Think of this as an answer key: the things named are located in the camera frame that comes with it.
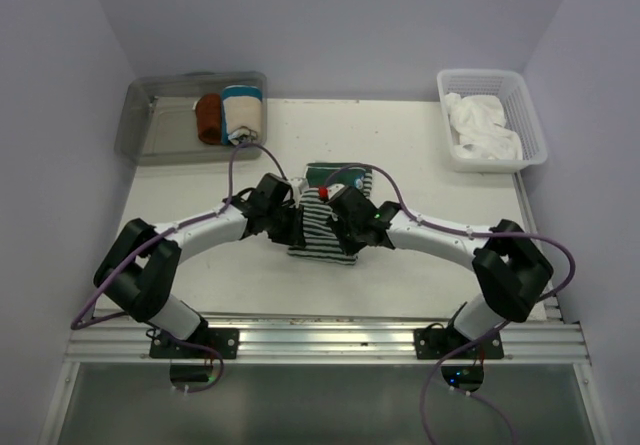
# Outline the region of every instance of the brown towel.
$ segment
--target brown towel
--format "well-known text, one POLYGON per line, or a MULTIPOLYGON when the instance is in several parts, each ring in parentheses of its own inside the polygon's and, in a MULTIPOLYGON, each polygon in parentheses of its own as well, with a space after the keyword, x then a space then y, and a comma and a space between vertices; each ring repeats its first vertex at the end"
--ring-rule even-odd
POLYGON ((222 141, 222 102, 220 95, 204 95, 196 104, 198 138, 208 145, 220 145, 222 141))

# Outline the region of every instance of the white plastic laundry basket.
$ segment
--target white plastic laundry basket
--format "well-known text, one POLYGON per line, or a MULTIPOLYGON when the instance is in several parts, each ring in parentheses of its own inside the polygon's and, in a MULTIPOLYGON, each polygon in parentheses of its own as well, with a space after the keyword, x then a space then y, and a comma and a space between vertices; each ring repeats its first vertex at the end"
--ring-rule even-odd
POLYGON ((529 90, 519 73, 508 70, 451 69, 438 73, 438 93, 449 144, 452 167, 458 172, 515 173, 547 159, 547 146, 542 137, 538 116, 533 109, 529 90), (444 104, 447 93, 494 95, 498 97, 507 118, 507 128, 517 132, 522 141, 523 160, 480 160, 458 156, 458 133, 449 124, 444 104))

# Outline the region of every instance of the gray wall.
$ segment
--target gray wall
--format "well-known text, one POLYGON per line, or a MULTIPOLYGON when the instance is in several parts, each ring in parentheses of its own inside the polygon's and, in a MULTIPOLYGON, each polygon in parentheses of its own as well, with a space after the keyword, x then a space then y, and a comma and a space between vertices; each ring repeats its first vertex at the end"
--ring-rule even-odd
POLYGON ((35 443, 131 182, 132 71, 98 0, 0 0, 0 441, 35 443))
POLYGON ((138 75, 256 69, 276 97, 435 98, 522 70, 561 0, 100 0, 138 75))
POLYGON ((526 174, 543 232, 575 252, 579 319, 616 443, 640 422, 640 0, 564 0, 525 76, 551 154, 526 174))

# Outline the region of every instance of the table surface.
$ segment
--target table surface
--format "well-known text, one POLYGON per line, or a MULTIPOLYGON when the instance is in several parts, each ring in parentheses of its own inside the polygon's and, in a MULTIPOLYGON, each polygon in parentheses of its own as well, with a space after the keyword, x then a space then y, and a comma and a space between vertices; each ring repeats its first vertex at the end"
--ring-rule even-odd
MULTIPOLYGON (((449 170, 437 102, 270 99, 266 146, 289 177, 313 161, 371 163, 388 171, 423 214, 470 225, 523 222, 511 175, 449 170)), ((265 154, 234 168, 236 190, 275 170, 265 154)), ((178 220, 226 193, 226 163, 139 167, 122 224, 178 220)), ((372 199, 395 200, 379 174, 372 199)), ((289 257, 286 247, 259 236, 183 263, 172 291, 203 312, 445 318, 480 288, 468 270, 418 252, 366 248, 355 266, 344 266, 289 257)), ((117 306, 103 297, 97 308, 117 306)), ((538 304, 530 320, 545 318, 538 304)))

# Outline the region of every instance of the white towel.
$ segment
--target white towel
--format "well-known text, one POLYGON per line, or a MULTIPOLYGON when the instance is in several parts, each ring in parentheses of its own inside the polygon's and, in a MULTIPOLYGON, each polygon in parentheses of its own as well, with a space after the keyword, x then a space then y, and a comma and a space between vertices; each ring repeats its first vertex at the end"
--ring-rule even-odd
POLYGON ((460 136, 454 149, 462 158, 484 160, 522 160, 522 142, 518 134, 505 128, 507 120, 498 97, 470 95, 461 98, 448 93, 444 103, 449 123, 460 136))

